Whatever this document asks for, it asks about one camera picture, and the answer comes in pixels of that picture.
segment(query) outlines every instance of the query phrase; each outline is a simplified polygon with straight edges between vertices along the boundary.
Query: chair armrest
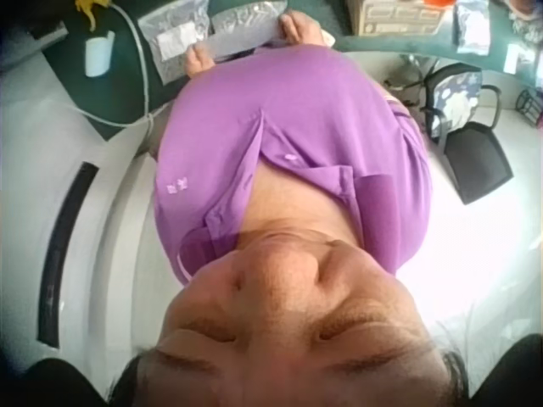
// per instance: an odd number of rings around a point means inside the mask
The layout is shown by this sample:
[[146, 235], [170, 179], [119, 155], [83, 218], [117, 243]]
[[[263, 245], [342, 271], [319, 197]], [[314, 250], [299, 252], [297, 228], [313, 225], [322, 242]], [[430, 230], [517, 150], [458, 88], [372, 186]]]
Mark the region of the chair armrest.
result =
[[494, 85], [482, 85], [481, 89], [486, 89], [495, 93], [495, 115], [492, 125], [490, 126], [491, 129], [494, 129], [498, 125], [498, 120], [500, 120], [501, 115], [501, 90]]
[[445, 123], [447, 122], [446, 116], [443, 112], [436, 108], [430, 108], [428, 106], [421, 107], [421, 111], [425, 113], [431, 113], [438, 117], [439, 119], [439, 139], [438, 139], [438, 150], [441, 153], [445, 152], [445, 145], [447, 143], [447, 136], [449, 134], [449, 129], [446, 128]]

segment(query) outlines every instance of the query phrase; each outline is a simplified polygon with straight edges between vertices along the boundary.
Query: chair backrest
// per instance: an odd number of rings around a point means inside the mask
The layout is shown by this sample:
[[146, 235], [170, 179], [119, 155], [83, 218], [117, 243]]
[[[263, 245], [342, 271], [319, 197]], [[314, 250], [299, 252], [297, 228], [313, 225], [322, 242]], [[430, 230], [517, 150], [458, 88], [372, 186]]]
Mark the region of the chair backrest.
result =
[[[479, 104], [483, 73], [466, 64], [452, 64], [426, 77], [426, 107], [440, 110], [446, 117], [447, 132], [460, 129], [472, 118]], [[439, 137], [439, 119], [426, 113], [426, 130]]]

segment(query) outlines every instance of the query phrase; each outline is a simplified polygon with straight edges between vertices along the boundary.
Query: white label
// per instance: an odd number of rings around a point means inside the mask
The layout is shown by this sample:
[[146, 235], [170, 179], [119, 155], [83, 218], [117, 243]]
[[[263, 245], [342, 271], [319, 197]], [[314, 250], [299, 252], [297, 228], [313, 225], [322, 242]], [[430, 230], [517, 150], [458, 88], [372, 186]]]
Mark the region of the white label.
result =
[[185, 53], [189, 46], [202, 38], [199, 38], [194, 22], [189, 21], [159, 34], [156, 39], [159, 42], [160, 56], [163, 61], [167, 61]]

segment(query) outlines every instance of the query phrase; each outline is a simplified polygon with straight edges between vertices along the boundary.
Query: neck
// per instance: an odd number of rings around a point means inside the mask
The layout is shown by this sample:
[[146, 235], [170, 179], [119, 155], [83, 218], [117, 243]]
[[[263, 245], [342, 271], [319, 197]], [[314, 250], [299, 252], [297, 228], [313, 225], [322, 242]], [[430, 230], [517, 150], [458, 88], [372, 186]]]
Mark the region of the neck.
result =
[[341, 240], [356, 247], [361, 245], [348, 228], [341, 225], [333, 225], [322, 220], [308, 220], [301, 218], [270, 219], [254, 229], [241, 231], [238, 238], [237, 249], [249, 246], [254, 240], [261, 239], [265, 235], [288, 232], [300, 235], [308, 240], [332, 242]]
[[348, 211], [318, 187], [259, 163], [238, 248], [269, 233], [296, 232], [362, 247]]

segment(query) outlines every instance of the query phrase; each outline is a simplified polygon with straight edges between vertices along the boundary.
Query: eyebrow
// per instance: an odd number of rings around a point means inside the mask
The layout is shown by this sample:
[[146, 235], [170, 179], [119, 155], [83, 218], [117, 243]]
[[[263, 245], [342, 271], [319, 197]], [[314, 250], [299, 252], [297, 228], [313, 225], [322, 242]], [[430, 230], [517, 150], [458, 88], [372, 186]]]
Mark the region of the eyebrow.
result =
[[219, 376], [221, 374], [221, 370], [207, 360], [172, 356], [159, 349], [154, 349], [152, 355], [159, 363], [176, 371], [204, 373], [209, 376]]

